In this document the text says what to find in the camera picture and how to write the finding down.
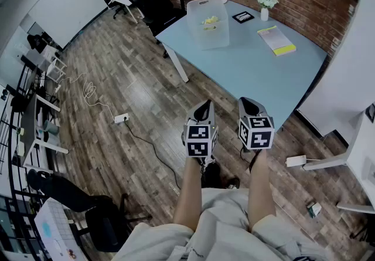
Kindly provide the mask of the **white desk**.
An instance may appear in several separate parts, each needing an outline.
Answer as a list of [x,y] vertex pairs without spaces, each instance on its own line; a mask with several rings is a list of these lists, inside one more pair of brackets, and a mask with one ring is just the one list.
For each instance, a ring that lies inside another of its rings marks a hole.
[[303,169],[312,171],[341,165],[347,166],[354,174],[366,193],[370,205],[339,202],[337,208],[375,215],[375,120],[370,121],[365,113],[359,116],[354,135],[345,153],[308,162]]

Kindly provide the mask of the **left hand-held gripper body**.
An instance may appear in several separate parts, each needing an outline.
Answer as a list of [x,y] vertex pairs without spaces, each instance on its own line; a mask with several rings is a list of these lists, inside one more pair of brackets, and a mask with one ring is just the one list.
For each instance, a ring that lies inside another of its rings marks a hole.
[[218,126],[185,125],[183,143],[187,157],[210,158],[217,143]]

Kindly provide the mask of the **person's light grey sweatshirt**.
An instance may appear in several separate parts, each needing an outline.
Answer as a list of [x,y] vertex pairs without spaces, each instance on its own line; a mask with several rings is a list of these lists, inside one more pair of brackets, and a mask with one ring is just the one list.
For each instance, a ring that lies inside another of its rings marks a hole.
[[195,231],[139,223],[112,261],[329,261],[300,230],[268,215],[248,227],[247,189],[205,188]]

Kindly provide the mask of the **person's right forearm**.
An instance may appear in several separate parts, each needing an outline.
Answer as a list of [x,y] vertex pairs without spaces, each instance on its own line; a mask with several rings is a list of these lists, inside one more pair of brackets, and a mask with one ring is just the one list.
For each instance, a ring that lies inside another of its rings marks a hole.
[[267,150],[259,152],[249,167],[248,222],[251,232],[254,225],[268,215],[275,216],[275,204],[270,187],[270,169]]

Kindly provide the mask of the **pale green vase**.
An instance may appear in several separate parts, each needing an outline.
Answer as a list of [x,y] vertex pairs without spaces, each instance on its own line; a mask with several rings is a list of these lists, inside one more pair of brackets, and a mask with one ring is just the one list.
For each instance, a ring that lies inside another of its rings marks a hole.
[[58,135],[59,126],[55,125],[53,122],[49,120],[45,120],[45,122],[43,123],[43,131],[51,133],[53,135]]

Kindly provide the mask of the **black backpack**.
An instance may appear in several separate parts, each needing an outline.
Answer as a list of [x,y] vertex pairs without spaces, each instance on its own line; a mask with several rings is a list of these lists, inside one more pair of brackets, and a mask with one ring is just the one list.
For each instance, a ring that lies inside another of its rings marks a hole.
[[47,46],[46,41],[40,35],[28,35],[27,40],[31,49],[35,49],[39,54],[41,54]]

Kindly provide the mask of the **yellow-edged white book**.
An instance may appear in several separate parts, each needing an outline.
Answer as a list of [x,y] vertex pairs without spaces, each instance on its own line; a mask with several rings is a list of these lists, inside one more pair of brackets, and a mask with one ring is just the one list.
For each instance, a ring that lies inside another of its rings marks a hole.
[[280,31],[277,26],[258,30],[257,33],[276,56],[281,56],[296,51],[296,46]]

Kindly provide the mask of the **black picture frame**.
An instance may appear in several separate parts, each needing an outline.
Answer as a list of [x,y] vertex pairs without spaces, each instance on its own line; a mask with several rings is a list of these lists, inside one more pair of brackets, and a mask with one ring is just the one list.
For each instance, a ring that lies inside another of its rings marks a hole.
[[236,15],[233,15],[232,18],[238,23],[244,23],[244,22],[254,19],[254,16],[248,13],[247,11],[244,11]]

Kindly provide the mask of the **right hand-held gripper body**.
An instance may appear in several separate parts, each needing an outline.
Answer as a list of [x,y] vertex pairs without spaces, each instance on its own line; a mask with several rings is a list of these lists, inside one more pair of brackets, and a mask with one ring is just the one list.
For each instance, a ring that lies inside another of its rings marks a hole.
[[241,117],[238,137],[248,150],[270,149],[274,139],[271,117]]

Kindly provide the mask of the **clear plastic storage bin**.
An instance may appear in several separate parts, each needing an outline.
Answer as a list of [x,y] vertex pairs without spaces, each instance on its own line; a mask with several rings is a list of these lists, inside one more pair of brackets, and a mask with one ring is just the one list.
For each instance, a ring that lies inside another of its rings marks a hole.
[[[215,30],[203,30],[202,21],[217,16],[220,22]],[[223,48],[229,45],[229,19],[221,0],[193,0],[187,3],[187,24],[201,50]]]

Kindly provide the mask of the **black wall socket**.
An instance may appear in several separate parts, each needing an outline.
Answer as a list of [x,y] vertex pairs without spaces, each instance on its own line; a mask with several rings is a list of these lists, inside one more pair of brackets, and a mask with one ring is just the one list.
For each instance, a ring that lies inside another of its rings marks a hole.
[[371,123],[375,122],[375,103],[372,103],[365,109],[365,115],[371,121]]

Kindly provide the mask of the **white side table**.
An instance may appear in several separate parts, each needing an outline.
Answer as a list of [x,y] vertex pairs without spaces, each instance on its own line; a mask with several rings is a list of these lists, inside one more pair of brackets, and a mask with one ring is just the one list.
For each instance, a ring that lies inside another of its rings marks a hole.
[[57,49],[52,46],[46,45],[42,52],[42,56],[47,61],[46,76],[52,79],[55,83],[58,83],[65,73],[67,65],[56,55]]

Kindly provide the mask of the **person's left forearm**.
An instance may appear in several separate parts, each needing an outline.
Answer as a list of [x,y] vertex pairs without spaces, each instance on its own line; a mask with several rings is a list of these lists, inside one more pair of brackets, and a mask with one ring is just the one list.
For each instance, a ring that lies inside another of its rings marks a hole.
[[202,212],[201,166],[195,158],[187,158],[182,188],[173,216],[173,223],[195,231]]

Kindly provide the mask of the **yellow artificial flowers bouquet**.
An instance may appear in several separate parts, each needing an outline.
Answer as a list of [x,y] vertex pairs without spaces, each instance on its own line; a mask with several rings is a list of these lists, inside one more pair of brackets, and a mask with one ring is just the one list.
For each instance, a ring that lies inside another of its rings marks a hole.
[[211,18],[207,18],[202,21],[203,30],[215,30],[218,27],[218,23],[220,22],[217,16],[212,16]]

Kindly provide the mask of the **person's left black shoe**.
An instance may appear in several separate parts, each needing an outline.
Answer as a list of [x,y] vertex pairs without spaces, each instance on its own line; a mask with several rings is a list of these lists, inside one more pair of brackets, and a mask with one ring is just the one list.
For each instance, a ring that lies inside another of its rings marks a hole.
[[223,183],[220,176],[221,168],[216,160],[207,162],[203,167],[201,176],[202,188],[222,189]]

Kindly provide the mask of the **grey top desk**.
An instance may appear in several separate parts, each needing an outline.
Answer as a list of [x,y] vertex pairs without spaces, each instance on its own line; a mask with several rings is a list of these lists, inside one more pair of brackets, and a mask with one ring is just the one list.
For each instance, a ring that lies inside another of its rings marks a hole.
[[48,102],[47,100],[43,99],[37,94],[34,94],[30,102],[23,113],[22,120],[21,120],[21,128],[24,129],[24,133],[20,135],[20,143],[23,143],[25,146],[25,153],[24,156],[21,156],[21,166],[24,165],[27,158],[30,158],[32,150],[34,149],[35,145],[40,147],[45,147],[50,150],[54,150],[56,152],[61,152],[63,154],[68,154],[69,151],[65,148],[50,144],[45,142],[42,138],[38,139],[36,135],[37,125],[36,125],[36,111],[37,111],[37,102],[40,101],[44,105],[51,107],[56,111],[60,111],[60,108],[55,106],[54,104]]

